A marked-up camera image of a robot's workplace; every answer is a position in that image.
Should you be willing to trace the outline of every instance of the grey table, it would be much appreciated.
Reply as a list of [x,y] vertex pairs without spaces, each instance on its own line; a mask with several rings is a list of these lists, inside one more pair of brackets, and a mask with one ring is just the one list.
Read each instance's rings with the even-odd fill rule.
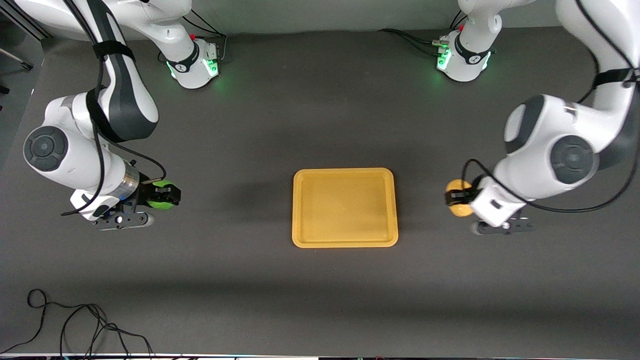
[[[475,236],[472,220],[443,204],[467,158],[504,156],[502,129],[521,101],[577,100],[588,88],[593,64],[564,30],[505,30],[467,84],[386,33],[233,37],[221,77],[199,90],[174,82],[150,42],[131,47],[161,121],[129,145],[166,165],[182,204],[128,231],[58,216],[71,191],[27,167],[22,139],[50,100],[93,87],[97,64],[87,43],[47,43],[1,175],[3,347],[37,328],[25,297],[41,287],[52,300],[98,302],[157,352],[640,357],[638,185],[597,213],[528,209],[539,231],[510,237]],[[393,171],[397,245],[293,245],[292,176],[325,167]],[[627,172],[620,165],[544,203],[599,202]],[[51,309],[19,350],[55,352],[67,314]],[[88,316],[74,320],[71,349],[84,352],[92,329]],[[119,352],[115,337],[100,351]]]

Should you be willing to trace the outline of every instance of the green light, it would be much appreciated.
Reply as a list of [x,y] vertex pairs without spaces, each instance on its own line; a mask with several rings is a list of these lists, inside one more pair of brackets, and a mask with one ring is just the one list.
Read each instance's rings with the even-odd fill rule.
[[440,55],[441,59],[438,61],[438,68],[440,70],[444,70],[447,68],[449,64],[449,60],[451,59],[451,50],[447,49],[444,54]]
[[489,62],[489,58],[491,57],[491,51],[486,55],[486,60],[484,61],[484,65],[482,65],[482,69],[486,69],[486,65]]
[[169,65],[169,62],[166,62],[166,66],[169,68],[169,71],[171,72],[171,77],[175,79],[175,74],[173,73],[173,69],[171,68],[171,65]]
[[218,64],[214,60],[202,59],[202,63],[211,77],[218,75]]

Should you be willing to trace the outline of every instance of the grey wall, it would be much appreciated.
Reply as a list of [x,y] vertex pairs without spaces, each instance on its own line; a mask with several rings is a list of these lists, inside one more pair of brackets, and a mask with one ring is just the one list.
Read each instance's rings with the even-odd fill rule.
[[[554,3],[538,0],[500,14],[507,28],[558,26]],[[442,29],[449,26],[459,10],[455,0],[193,0],[193,9],[227,34]],[[202,24],[194,15],[188,17]],[[190,33],[206,35],[181,22]],[[47,29],[55,36],[83,38],[68,31]],[[130,40],[144,39],[129,29],[123,31]]]

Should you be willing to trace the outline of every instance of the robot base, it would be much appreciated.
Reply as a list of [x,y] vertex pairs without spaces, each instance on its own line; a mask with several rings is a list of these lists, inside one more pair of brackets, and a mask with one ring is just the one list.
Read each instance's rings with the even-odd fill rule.
[[[450,44],[455,43],[456,37],[460,35],[460,31],[452,31],[448,35],[443,35],[440,40],[448,41]],[[437,62],[436,68],[449,76],[455,81],[466,83],[477,78],[480,73],[486,69],[487,61],[491,56],[491,52],[484,60],[479,59],[477,64],[469,65],[462,55],[458,54],[455,46],[450,46],[444,54],[442,54]]]
[[198,60],[187,72],[179,72],[167,62],[171,76],[187,89],[197,89],[205,86],[219,74],[218,50],[216,44],[210,44],[202,39],[194,40],[200,49]]

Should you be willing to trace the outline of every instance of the floor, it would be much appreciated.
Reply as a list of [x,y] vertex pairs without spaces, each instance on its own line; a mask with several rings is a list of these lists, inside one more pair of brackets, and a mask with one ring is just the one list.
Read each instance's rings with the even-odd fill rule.
[[[3,347],[37,328],[25,297],[39,287],[51,300],[99,303],[157,352],[640,358],[637,182],[597,213],[527,209],[538,230],[517,236],[473,235],[473,219],[444,206],[465,160],[504,157],[518,104],[540,93],[574,101],[589,87],[589,54],[564,30],[505,29],[468,84],[386,33],[233,37],[220,78],[199,90],[176,84],[150,42],[130,45],[161,118],[128,145],[162,161],[182,202],[156,212],[152,227],[98,232],[58,216],[71,190],[28,168],[16,141],[0,173]],[[46,42],[17,139],[49,101],[91,88],[95,61],[87,43]],[[396,245],[294,246],[292,177],[328,167],[393,172]],[[627,172],[619,165],[543,203],[600,202]],[[52,309],[19,351],[57,351],[67,315]],[[70,350],[84,351],[94,326],[74,320]],[[100,351],[120,351],[116,338]]]
[[27,107],[31,91],[40,73],[44,54],[40,42],[23,32],[0,14],[0,47],[33,65],[25,71],[20,63],[0,55],[0,85],[9,88],[7,95],[0,95],[0,169],[4,166],[13,139],[18,131],[22,114]]

